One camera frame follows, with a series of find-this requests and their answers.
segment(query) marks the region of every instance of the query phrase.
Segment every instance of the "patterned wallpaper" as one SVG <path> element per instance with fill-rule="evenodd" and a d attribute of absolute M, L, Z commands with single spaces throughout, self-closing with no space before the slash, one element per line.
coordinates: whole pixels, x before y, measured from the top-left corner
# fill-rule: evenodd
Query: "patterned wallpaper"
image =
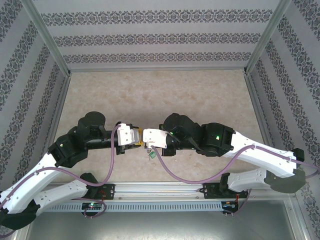
<path fill-rule="evenodd" d="M 66 78 L 21 2 L 1 1 L 0 9 L 0 189 L 3 191 L 44 154 Z"/>
<path fill-rule="evenodd" d="M 279 0 L 35 0 L 68 67 L 245 67 Z"/>
<path fill-rule="evenodd" d="M 272 143 L 320 165 L 320 0 L 293 0 L 251 73 Z M 297 193 L 311 239 L 320 239 L 320 178 Z"/>

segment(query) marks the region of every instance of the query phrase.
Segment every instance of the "robotic arm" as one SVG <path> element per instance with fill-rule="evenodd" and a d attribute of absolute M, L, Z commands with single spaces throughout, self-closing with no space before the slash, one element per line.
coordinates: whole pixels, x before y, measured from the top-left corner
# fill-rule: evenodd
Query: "robotic arm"
<path fill-rule="evenodd" d="M 177 150 L 190 149 L 206 157 L 238 158 L 260 167 L 242 173 L 222 174 L 216 196 L 225 196 L 230 191 L 239 193 L 248 189 L 259 189 L 263 186 L 270 186 L 282 193 L 295 193 L 306 183 L 305 173 L 297 169 L 299 164 L 294 162 L 304 161 L 303 150 L 275 149 L 248 139 L 219 123 L 212 122 L 200 126 L 185 115 L 173 113 L 159 126 L 160 129 L 145 129 L 142 134 L 140 128 L 121 122 L 118 122 L 112 131 L 107 131 L 104 127 L 105 121 L 105 117 L 99 112 L 87 113 L 78 121 L 77 126 L 60 136 L 48 148 L 48 152 L 31 171 L 15 185 L 1 192 L 0 225 L 17 230 L 30 224 L 38 215 L 56 204 L 83 197 L 101 199 L 99 192 L 107 187 L 104 184 L 112 172 L 113 151 L 109 173 L 101 183 L 98 183 L 91 173 L 84 173 L 79 178 L 67 171 L 87 158 L 88 151 L 92 149 L 114 147 L 119 155 L 145 143 L 147 149 L 162 148 L 162 156 L 165 157 L 174 156 Z M 250 149 L 251 146 L 269 153 Z M 43 190 L 61 172 L 67 172 L 77 180 Z"/>
<path fill-rule="evenodd" d="M 6 200 L 0 211 L 0 225 L 17 230 L 30 224 L 36 216 L 52 206 L 74 198 L 93 198 L 103 188 L 92 187 L 79 180 L 42 191 L 54 178 L 61 174 L 55 169 L 67 170 L 88 157 L 91 149 L 110 148 L 112 138 L 116 154 L 124 154 L 125 150 L 140 147 L 142 130 L 132 124 L 118 122 L 114 136 L 112 131 L 105 130 L 105 117 L 99 112 L 89 112 L 78 121 L 67 134 L 60 136 L 48 148 L 48 152 L 39 163 L 12 187 L 0 194 L 0 203 Z M 81 179 L 97 184 L 91 173 L 84 173 Z M 8 197 L 14 188 L 23 183 L 13 195 Z"/>
<path fill-rule="evenodd" d="M 174 156 L 177 150 L 189 149 L 206 157 L 233 158 L 243 147 L 253 145 L 284 158 L 304 161 L 304 151 L 299 148 L 292 151 L 279 150 L 253 141 L 220 123 L 211 122 L 200 126 L 187 116 L 177 113 L 171 114 L 159 129 L 143 130 L 143 142 L 147 149 L 152 146 L 162 148 L 162 156 Z M 222 174 L 221 192 L 242 192 L 270 186 L 278 192 L 295 193 L 306 183 L 305 173 L 297 169 L 299 165 L 293 161 L 252 149 L 243 151 L 237 158 L 260 168 L 242 173 Z"/>

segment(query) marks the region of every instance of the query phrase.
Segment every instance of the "tiled floor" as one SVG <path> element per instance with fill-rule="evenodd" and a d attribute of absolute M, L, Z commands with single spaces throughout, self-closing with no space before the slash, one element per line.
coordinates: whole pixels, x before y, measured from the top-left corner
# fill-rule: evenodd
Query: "tiled floor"
<path fill-rule="evenodd" d="M 76 126 L 90 111 L 105 115 L 105 129 L 116 122 L 158 128 L 171 113 L 187 115 L 200 125 L 218 122 L 262 143 L 257 119 L 241 70 L 206 71 L 133 71 L 73 73 L 56 136 Z M 77 175 L 91 172 L 102 181 L 109 170 L 111 150 L 89 151 L 88 158 L 71 171 Z M 229 158 L 205 157 L 191 150 L 181 150 L 174 157 L 164 157 L 178 176 L 201 180 L 219 172 Z M 257 168 L 236 161 L 231 172 Z M 55 182 L 69 182 L 61 175 Z M 113 182 L 174 181 L 157 158 L 149 159 L 143 147 L 115 157 Z"/>

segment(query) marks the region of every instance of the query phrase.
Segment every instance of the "enclosure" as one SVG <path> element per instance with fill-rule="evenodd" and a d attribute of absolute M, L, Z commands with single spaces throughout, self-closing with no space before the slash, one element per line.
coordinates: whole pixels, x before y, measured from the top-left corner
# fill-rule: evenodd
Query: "enclosure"
<path fill-rule="evenodd" d="M 119 121 L 158 129 L 172 113 L 200 125 L 217 122 L 277 149 L 303 149 L 305 162 L 318 166 L 319 4 L 0 1 L 0 189 L 20 180 L 91 111 L 105 116 L 106 130 Z M 110 155 L 110 149 L 91 150 L 70 171 L 102 181 Z M 192 181 L 211 177 L 230 161 L 190 150 L 164 160 Z M 230 171 L 256 168 L 238 160 Z M 62 174 L 49 188 L 71 181 Z M 69 201 L 7 239 L 320 239 L 318 175 L 294 194 L 253 190 L 234 218 L 202 206 L 189 209 L 210 204 L 197 192 L 200 186 L 176 182 L 143 147 L 117 155 L 109 181 L 119 190 L 100 218 L 82 218 L 78 208 L 66 208 L 80 202 Z M 155 202 L 184 208 L 144 211 Z M 136 205 L 140 211 L 130 212 Z"/>

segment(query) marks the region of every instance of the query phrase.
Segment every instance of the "white plastic housing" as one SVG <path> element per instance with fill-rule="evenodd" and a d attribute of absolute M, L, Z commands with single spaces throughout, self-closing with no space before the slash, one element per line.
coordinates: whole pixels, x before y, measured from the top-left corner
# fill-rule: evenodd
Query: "white plastic housing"
<path fill-rule="evenodd" d="M 167 148 L 167 135 L 168 133 L 163 130 L 147 128 L 143 130 L 142 140 L 146 143 L 146 147 L 148 149 L 151 146 L 155 146 L 156 148 Z"/>
<path fill-rule="evenodd" d="M 236 132 L 236 134 L 232 135 L 231 145 L 234 147 L 233 150 L 224 154 L 223 157 L 232 158 L 243 147 L 246 147 L 248 145 L 256 145 L 256 146 L 260 146 L 262 148 L 268 149 L 270 151 L 273 151 L 284 157 L 289 157 L 293 160 L 296 159 L 292 151 L 279 150 L 271 146 L 264 145 L 262 143 L 253 141 L 243 136 L 239 132 Z M 281 177 L 281 178 L 287 178 L 287 177 L 293 176 L 294 169 L 297 168 L 296 163 L 292 161 L 286 161 L 280 157 L 271 155 L 259 149 L 248 149 L 243 153 L 241 153 L 238 159 L 257 165 L 259 167 L 262 167 L 272 172 L 277 177 Z"/>
<path fill-rule="evenodd" d="M 269 186 L 264 179 L 267 177 L 267 170 L 258 168 L 241 173 L 230 173 L 228 177 L 228 188 L 235 192 L 242 192 L 248 189 L 263 189 Z"/>
<path fill-rule="evenodd" d="M 56 160 L 51 154 L 45 154 L 40 162 L 30 170 L 23 178 L 21 178 L 16 184 L 7 190 L 1 192 L 0 202 L 2 202 L 11 190 L 20 183 L 26 176 L 34 174 L 36 170 L 40 170 L 46 167 L 55 167 Z M 61 172 L 54 170 L 42 171 L 38 175 L 34 175 L 29 180 L 27 180 L 18 190 L 11 196 L 3 206 L 4 209 L 8 209 L 9 214 L 21 213 L 26 209 L 30 201 L 38 194 L 44 187 L 46 187 L 55 177 L 57 177 Z"/>
<path fill-rule="evenodd" d="M 81 198 L 86 195 L 87 191 L 87 185 L 79 180 L 74 180 L 50 190 L 41 191 L 34 197 L 35 203 L 40 205 L 40 208 L 36 211 L 36 215 L 39 216 L 57 204 Z"/>
<path fill-rule="evenodd" d="M 140 142 L 138 128 L 130 129 L 130 126 L 126 125 L 125 123 L 121 123 L 119 125 L 120 127 L 116 130 L 119 146 L 136 144 Z"/>

